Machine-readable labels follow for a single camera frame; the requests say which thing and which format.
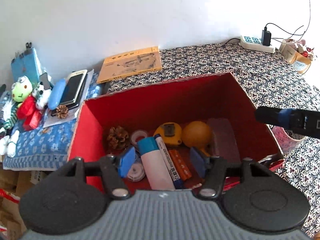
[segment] book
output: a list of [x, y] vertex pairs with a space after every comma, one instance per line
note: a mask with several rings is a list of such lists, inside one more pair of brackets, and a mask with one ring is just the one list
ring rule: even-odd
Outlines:
[[137, 49], [106, 57], [97, 84], [157, 70], [162, 70], [159, 48]]

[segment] blue floral cloth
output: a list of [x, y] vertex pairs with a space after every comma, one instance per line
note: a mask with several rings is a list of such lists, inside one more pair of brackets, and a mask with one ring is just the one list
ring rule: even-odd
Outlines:
[[[94, 98], [102, 94], [102, 86], [96, 83], [98, 73], [94, 73], [86, 98]], [[75, 129], [76, 119], [62, 124], [43, 128], [44, 118], [40, 125], [25, 131], [22, 127], [24, 120], [19, 120], [12, 134], [20, 131], [16, 155], [6, 157], [3, 168], [6, 170], [36, 170], [54, 171], [64, 165], [68, 157], [68, 149]]]

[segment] wall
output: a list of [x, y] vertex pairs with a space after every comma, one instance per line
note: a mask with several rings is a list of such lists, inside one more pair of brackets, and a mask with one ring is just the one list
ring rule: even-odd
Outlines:
[[[319, 4], [311, 0], [306, 39], [319, 37]], [[308, 0], [0, 0], [0, 83], [12, 83], [10, 61], [27, 41], [57, 80], [128, 50], [261, 36], [268, 22], [293, 32], [308, 19]]]

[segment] table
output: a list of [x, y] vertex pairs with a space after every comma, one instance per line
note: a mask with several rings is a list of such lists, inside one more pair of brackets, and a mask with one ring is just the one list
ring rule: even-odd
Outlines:
[[[97, 85], [99, 73], [94, 73], [87, 94], [88, 98], [101, 95], [102, 86]], [[4, 159], [3, 168], [14, 171], [55, 171], [67, 162], [68, 149], [75, 129], [76, 119], [43, 128], [44, 118], [31, 131], [22, 127], [24, 120], [18, 120], [12, 129], [20, 131], [16, 155]]]
[[[320, 98], [279, 51], [268, 54], [238, 44], [191, 46], [161, 51], [163, 70], [113, 81], [109, 92], [169, 79], [206, 73], [231, 72], [256, 106], [320, 110]], [[276, 171], [304, 192], [310, 213], [303, 226], [309, 236], [320, 230], [320, 140], [307, 138]]]

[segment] power strip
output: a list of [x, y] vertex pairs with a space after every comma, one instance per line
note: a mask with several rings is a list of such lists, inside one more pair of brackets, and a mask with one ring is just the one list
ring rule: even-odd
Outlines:
[[240, 37], [240, 45], [244, 49], [258, 50], [268, 53], [274, 53], [276, 51], [276, 47], [270, 44], [270, 46], [263, 46], [261, 44], [260, 38], [253, 38], [248, 36]]

